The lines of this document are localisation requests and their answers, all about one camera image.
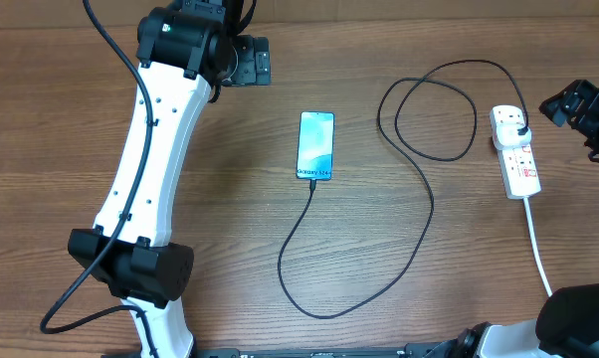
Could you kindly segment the Samsung Galaxy smartphone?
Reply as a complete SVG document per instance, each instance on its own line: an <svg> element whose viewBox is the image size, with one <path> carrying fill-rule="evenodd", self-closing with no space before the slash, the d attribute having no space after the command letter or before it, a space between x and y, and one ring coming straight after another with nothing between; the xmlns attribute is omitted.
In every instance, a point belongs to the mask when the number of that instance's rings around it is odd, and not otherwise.
<svg viewBox="0 0 599 358"><path fill-rule="evenodd" d="M296 166L299 179L331 179L334 120L332 112L304 111L300 115Z"/></svg>

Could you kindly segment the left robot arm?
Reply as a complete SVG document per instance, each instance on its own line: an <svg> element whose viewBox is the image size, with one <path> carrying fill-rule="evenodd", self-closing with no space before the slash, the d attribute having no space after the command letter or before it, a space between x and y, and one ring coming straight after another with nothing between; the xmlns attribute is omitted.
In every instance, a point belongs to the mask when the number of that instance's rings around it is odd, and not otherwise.
<svg viewBox="0 0 599 358"><path fill-rule="evenodd" d="M174 1L140 21L129 60L137 93L117 172L93 225L70 235L85 276L131 314L143 357L196 351L182 304L194 254L171 240L172 209L204 107L224 87L271 81L268 41L245 32L253 13L241 1Z"/></svg>

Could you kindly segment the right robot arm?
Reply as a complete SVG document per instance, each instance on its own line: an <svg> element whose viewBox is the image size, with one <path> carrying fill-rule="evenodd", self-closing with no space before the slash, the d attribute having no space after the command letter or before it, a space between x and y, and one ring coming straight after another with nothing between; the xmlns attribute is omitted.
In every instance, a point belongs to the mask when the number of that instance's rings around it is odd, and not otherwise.
<svg viewBox="0 0 599 358"><path fill-rule="evenodd" d="M586 137L588 158L599 163L599 88L575 80L546 99L539 111ZM549 290L535 319L513 325L481 323L426 352L428 357L599 358L599 283Z"/></svg>

